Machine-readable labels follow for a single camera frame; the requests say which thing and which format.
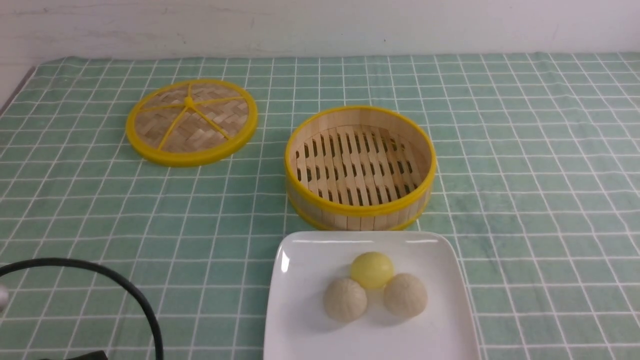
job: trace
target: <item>square plate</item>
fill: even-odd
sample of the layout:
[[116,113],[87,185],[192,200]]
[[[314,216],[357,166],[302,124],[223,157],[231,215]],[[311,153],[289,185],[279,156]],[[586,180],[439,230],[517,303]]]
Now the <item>square plate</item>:
[[[351,262],[379,251],[396,273],[427,288],[426,310],[409,320],[391,315],[381,291],[368,291],[367,312],[343,325],[328,318],[323,293]],[[456,255],[433,233],[309,231],[287,236],[271,277],[264,360],[479,360],[476,330]]]

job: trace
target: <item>bamboo steamer basket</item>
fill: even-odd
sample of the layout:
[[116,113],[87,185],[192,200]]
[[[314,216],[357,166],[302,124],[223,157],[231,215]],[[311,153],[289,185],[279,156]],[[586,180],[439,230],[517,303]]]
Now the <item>bamboo steamer basket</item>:
[[410,119],[372,106],[314,115],[285,150],[287,196],[322,230],[400,230],[424,211],[436,172],[427,134]]

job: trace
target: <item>black object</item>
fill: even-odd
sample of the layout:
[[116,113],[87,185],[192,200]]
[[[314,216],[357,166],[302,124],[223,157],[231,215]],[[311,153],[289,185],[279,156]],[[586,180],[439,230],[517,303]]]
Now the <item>black object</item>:
[[[162,334],[160,333],[160,325],[158,324],[156,315],[154,314],[153,307],[151,307],[144,294],[142,294],[142,292],[135,285],[133,285],[131,281],[127,280],[124,276],[118,274],[112,269],[84,260],[41,258],[18,261],[17,263],[5,265],[0,268],[0,277],[19,270],[25,270],[28,268],[39,268],[43,266],[61,266],[66,268],[78,268],[97,272],[98,274],[104,275],[118,283],[118,285],[122,286],[124,290],[127,290],[127,292],[131,294],[131,296],[133,296],[136,301],[138,301],[140,307],[142,307],[142,311],[147,317],[147,321],[149,321],[149,326],[151,326],[151,334],[154,337],[156,360],[164,360]],[[70,360],[107,360],[107,356],[103,351],[98,351]]]
[[105,354],[104,351],[96,351],[96,352],[92,352],[91,354],[74,357],[73,359],[69,359],[69,360],[109,360],[109,359],[107,359],[107,354]]

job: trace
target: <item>bamboo steamer lid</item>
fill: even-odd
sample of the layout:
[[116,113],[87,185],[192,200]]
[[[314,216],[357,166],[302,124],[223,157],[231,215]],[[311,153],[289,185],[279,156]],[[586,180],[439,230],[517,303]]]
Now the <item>bamboo steamer lid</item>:
[[134,149],[154,163],[205,165],[238,151],[257,128],[258,111],[239,86],[215,79],[184,81],[142,99],[127,119]]

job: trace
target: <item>black cord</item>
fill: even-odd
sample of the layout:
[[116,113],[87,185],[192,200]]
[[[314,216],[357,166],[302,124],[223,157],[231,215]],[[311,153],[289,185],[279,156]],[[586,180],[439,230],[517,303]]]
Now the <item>black cord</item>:
[[61,266],[66,268],[89,270],[92,272],[97,272],[98,274],[104,275],[117,282],[118,285],[127,290],[127,292],[130,293],[131,296],[136,299],[136,301],[138,301],[140,307],[142,307],[142,311],[145,313],[145,316],[149,321],[149,325],[151,326],[151,334],[154,337],[154,345],[156,347],[156,360],[164,360],[162,334],[160,333],[160,325],[158,324],[156,315],[154,314],[153,307],[151,307],[144,294],[142,294],[142,292],[135,285],[133,285],[131,281],[127,280],[124,276],[118,274],[112,269],[84,260],[41,258],[18,261],[17,263],[5,265],[0,268],[0,277],[19,270],[25,270],[28,268],[39,268],[43,266]]

